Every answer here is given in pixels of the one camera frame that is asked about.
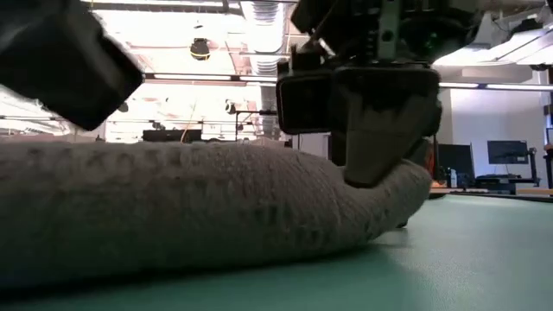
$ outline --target table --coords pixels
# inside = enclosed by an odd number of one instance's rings
[[[3,311],[549,311],[553,205],[448,195],[407,229],[316,263],[124,286]]]

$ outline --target ceiling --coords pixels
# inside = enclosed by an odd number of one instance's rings
[[[94,0],[85,4],[95,13],[106,33],[118,42],[146,73],[181,73],[186,75],[237,74],[253,75],[252,62],[260,57],[280,59],[286,57],[295,44],[303,44],[308,37],[299,34],[289,22],[294,1],[287,1],[284,19],[284,49],[278,53],[259,56],[251,51],[251,25],[242,16],[236,1],[163,1],[163,0]],[[194,38],[207,38],[211,57],[206,61],[195,60],[190,54]],[[510,67],[441,67],[445,80],[493,82],[522,82],[531,71],[527,66]],[[71,126],[49,120],[47,112],[35,101],[21,101],[5,95],[3,105],[15,106],[6,115],[26,117],[11,120],[14,130],[54,134],[67,134]],[[190,79],[147,80],[128,100],[129,110],[116,112],[106,125],[112,141],[134,142],[142,130],[152,129],[152,121],[164,124],[168,129],[203,128],[207,136],[233,139],[235,116],[226,113],[226,103],[233,102],[238,110],[257,111],[263,101],[259,84],[246,82],[220,82],[208,77]],[[242,137],[251,137],[262,131],[262,118],[253,114],[241,114],[244,123]]]

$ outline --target gray towel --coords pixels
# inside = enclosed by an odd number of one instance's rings
[[[0,289],[350,250],[412,215],[430,183],[404,161],[356,189],[325,159],[247,144],[4,144]]]

